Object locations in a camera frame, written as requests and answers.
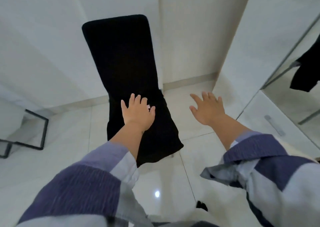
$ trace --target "cabinet drawer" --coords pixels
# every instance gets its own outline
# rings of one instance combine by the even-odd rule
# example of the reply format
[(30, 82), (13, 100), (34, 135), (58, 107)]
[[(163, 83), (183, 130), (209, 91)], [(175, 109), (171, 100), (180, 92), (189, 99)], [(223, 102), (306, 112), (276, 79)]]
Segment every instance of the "cabinet drawer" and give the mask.
[(319, 148), (262, 91), (254, 96), (238, 121), (252, 130), (272, 134), (312, 158), (320, 156)]

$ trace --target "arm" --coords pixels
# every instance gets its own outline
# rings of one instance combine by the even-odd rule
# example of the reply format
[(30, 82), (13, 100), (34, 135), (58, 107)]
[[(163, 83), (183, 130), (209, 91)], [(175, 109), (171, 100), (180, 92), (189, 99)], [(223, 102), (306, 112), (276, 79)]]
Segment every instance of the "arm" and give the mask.
[(190, 107), (195, 118), (210, 125), (227, 150), (221, 164), (205, 168), (201, 176), (245, 189), (263, 226), (318, 226), (320, 165), (274, 136), (226, 116), (221, 98), (209, 93), (196, 102), (196, 111)]
[(142, 134), (153, 123), (155, 108), (131, 95), (121, 102), (125, 125), (108, 142), (58, 173), (38, 193), (18, 226), (121, 226), (134, 217), (145, 226), (146, 213), (132, 188), (139, 173), (136, 157)]

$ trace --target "black metal frame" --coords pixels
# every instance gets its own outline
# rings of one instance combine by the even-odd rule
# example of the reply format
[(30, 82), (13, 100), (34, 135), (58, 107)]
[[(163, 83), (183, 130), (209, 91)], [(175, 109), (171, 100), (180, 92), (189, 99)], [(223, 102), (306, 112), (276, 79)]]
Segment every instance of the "black metal frame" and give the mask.
[(12, 141), (8, 141), (8, 140), (0, 139), (0, 142), (8, 143), (7, 147), (5, 149), (4, 155), (0, 155), (0, 158), (6, 159), (6, 158), (9, 157), (9, 154), (10, 154), (10, 151), (11, 151), (11, 148), (12, 148), (13, 144), (16, 144), (16, 145), (19, 145), (19, 146), (24, 146), (24, 147), (35, 149), (35, 150), (43, 150), (43, 148), (45, 146), (45, 140), (46, 140), (46, 135), (47, 135), (49, 119), (47, 119), (47, 118), (45, 118), (45, 117), (43, 117), (43, 116), (41, 116), (41, 115), (39, 115), (37, 113), (34, 113), (34, 112), (32, 112), (32, 111), (30, 111), (28, 109), (26, 109), (25, 111), (27, 113), (37, 117), (37, 118), (40, 118), (40, 119), (44, 120), (44, 128), (43, 128), (43, 132), (42, 132), (42, 139), (41, 139), (40, 147), (31, 145), (31, 144), (25, 144), (25, 143), (18, 142), (18, 141), (12, 142)]

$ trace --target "hanging black garment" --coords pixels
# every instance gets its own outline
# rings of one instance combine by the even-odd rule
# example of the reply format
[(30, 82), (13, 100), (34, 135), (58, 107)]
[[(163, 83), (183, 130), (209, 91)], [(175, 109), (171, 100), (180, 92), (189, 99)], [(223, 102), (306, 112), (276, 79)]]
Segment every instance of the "hanging black garment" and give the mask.
[(124, 125), (120, 101), (129, 104), (131, 93), (148, 99), (155, 106), (155, 120), (142, 136), (138, 167), (157, 162), (179, 151), (183, 144), (162, 92), (149, 23), (144, 15), (131, 15), (90, 21), (82, 26), (84, 37), (104, 87), (109, 94), (110, 113), (107, 138), (110, 140)]
[(300, 67), (293, 76), (290, 88), (310, 92), (320, 81), (320, 36), (296, 62), (300, 63)]

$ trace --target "drawer handle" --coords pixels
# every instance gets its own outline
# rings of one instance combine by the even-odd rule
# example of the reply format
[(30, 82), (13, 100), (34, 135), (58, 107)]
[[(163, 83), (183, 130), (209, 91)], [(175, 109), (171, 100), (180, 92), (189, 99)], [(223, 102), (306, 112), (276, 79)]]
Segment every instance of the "drawer handle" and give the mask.
[(277, 131), (280, 136), (285, 136), (286, 133), (277, 125), (270, 115), (265, 115), (264, 118), (270, 123), (270, 125)]

